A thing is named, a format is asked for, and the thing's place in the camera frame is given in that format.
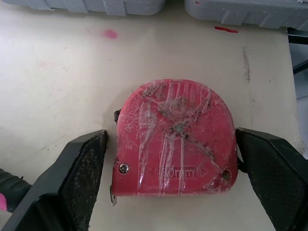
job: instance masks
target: metal screw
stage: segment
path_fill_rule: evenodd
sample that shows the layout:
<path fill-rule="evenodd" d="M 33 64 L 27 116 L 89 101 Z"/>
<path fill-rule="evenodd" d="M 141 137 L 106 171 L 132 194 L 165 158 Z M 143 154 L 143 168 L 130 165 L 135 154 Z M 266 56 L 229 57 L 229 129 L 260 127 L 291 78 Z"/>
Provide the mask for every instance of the metal screw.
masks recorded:
<path fill-rule="evenodd" d="M 230 180 L 230 178 L 231 178 L 231 173 L 230 173 L 228 170 L 225 170 L 225 171 L 223 171 L 223 173 L 222 173 L 222 177 L 223 177 L 225 180 Z"/>
<path fill-rule="evenodd" d="M 129 171 L 128 165 L 125 164 L 125 163 L 120 164 L 120 166 L 119 166 L 119 171 L 120 171 L 120 173 L 122 173 L 122 174 L 128 173 L 128 171 Z"/>

